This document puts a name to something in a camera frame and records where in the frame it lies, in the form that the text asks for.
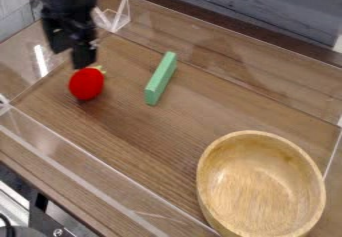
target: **green block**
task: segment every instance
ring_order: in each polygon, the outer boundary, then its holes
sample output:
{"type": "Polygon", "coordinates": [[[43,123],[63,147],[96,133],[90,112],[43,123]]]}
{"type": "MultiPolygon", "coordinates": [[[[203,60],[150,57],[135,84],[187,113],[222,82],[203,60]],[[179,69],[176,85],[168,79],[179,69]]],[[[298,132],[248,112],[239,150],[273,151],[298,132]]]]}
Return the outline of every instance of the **green block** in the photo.
{"type": "Polygon", "coordinates": [[[176,54],[167,52],[144,88],[144,101],[156,105],[176,69],[176,54]]]}

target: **wooden bowl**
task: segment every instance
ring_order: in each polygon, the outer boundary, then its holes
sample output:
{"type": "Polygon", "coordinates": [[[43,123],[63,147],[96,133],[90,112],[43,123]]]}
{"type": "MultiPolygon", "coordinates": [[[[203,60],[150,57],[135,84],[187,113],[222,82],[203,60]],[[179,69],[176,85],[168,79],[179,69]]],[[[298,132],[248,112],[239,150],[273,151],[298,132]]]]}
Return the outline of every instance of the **wooden bowl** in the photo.
{"type": "Polygon", "coordinates": [[[314,161],[295,144],[265,132],[235,132],[208,146],[196,185],[204,217],[224,237],[305,236],[325,209],[314,161]]]}

